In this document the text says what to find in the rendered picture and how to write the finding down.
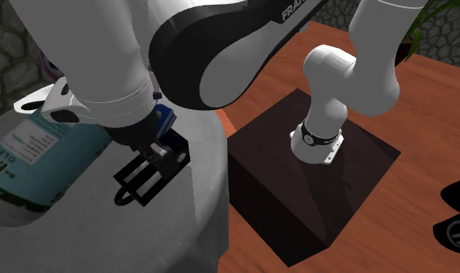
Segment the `blue and white object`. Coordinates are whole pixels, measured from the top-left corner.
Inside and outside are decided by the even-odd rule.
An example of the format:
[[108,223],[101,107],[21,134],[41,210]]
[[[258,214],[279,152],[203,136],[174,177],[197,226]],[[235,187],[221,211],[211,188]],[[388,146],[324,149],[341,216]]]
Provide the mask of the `blue and white object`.
[[174,114],[173,109],[163,104],[156,104],[154,109],[157,113],[156,137],[159,139],[170,130],[177,116]]

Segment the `teal box with white label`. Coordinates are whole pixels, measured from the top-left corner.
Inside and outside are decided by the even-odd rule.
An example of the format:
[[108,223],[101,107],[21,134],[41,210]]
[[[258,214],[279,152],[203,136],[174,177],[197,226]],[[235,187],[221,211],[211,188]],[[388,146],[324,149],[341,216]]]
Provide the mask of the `teal box with white label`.
[[96,124],[51,123],[34,112],[0,136],[0,199],[46,212],[111,142]]

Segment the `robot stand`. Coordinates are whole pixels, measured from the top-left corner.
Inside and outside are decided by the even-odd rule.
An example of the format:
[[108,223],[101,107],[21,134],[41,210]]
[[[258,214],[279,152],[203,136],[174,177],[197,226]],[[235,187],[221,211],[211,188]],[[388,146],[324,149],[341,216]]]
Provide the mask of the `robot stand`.
[[291,267],[326,250],[400,155],[350,120],[330,164],[307,164],[289,134],[311,98],[295,89],[228,139],[230,204]]

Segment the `green potted plant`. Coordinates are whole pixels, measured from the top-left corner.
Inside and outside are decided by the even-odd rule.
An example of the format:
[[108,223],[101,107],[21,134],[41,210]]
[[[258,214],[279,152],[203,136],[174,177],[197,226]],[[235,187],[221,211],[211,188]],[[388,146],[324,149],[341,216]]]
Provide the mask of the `green potted plant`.
[[460,0],[427,0],[402,39],[395,64],[413,54],[460,68]]

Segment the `black open frame holder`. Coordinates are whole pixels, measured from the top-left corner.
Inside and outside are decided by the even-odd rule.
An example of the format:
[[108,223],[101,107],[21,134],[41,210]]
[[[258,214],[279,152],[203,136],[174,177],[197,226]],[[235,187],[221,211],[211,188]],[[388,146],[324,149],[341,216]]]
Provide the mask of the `black open frame holder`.
[[140,153],[113,175],[121,185],[114,197],[117,206],[132,201],[146,206],[191,160],[188,141],[173,129],[152,149],[152,155]]

